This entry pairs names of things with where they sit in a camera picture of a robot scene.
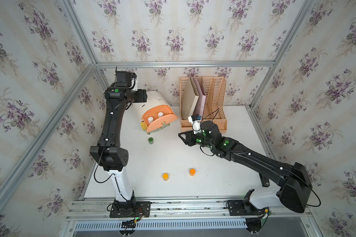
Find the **round white drawer cabinet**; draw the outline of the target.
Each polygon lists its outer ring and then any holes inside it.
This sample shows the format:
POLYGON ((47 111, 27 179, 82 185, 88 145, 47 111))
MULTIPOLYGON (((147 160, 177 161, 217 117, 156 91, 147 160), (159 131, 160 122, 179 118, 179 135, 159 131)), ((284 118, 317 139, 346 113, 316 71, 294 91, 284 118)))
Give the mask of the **round white drawer cabinet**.
POLYGON ((143 131, 148 134, 157 132, 178 119, 172 107, 159 92, 147 91, 146 94, 146 102, 133 105, 143 131))

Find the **pink top drawer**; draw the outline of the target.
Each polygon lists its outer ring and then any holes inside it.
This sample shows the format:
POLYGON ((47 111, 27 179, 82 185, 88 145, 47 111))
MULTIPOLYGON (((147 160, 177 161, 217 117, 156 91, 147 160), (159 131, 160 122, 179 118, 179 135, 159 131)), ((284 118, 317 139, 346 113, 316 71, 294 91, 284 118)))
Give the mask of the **pink top drawer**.
POLYGON ((150 107, 143 105, 140 109, 140 125, 146 133, 159 131, 176 121, 178 116, 170 105, 150 107))

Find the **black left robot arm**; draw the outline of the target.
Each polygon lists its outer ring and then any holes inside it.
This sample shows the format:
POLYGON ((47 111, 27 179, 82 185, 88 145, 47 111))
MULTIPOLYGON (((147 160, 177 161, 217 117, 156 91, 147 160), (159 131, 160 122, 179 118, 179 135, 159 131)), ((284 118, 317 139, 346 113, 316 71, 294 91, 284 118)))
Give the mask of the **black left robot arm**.
POLYGON ((145 89, 137 88, 137 75, 132 72, 116 71, 115 82, 104 92, 105 119, 102 132, 95 146, 90 147, 90 155, 97 162, 93 177, 99 184, 111 180, 116 191, 115 200, 131 202, 134 192, 130 187, 126 166, 129 152, 121 148, 120 134, 123 116, 134 103, 145 103, 145 89))

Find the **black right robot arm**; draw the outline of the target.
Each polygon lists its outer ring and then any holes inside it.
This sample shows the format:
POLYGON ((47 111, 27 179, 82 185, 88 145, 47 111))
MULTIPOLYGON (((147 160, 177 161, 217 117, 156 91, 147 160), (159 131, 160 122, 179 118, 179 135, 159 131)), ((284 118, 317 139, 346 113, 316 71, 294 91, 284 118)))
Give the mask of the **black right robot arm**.
POLYGON ((207 147, 212 156, 246 166, 257 172, 262 180, 272 181, 277 187, 251 189, 242 200, 230 200, 226 208, 231 216, 269 213, 271 207, 284 206, 295 213, 304 213, 314 194, 309 174, 304 165, 273 160, 244 146, 239 141, 221 134, 218 126, 208 120, 198 128, 178 134, 188 146, 207 147))

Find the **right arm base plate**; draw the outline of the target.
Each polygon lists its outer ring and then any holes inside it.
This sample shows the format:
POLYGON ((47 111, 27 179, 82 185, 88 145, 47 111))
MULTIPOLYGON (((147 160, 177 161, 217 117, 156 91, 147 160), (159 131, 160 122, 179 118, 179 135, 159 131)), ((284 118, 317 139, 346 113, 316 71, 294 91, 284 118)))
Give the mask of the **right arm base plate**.
POLYGON ((226 208, 230 216, 264 216, 269 212, 268 208, 258 209, 248 200, 228 200, 226 208))

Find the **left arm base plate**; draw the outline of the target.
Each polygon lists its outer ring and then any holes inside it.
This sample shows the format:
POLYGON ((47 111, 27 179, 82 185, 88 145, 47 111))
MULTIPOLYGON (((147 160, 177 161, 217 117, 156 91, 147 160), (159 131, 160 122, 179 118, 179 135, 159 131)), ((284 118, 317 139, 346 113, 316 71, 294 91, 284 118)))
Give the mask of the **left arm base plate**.
POLYGON ((115 201, 109 209, 110 218, 141 218, 149 217, 150 201, 115 201))

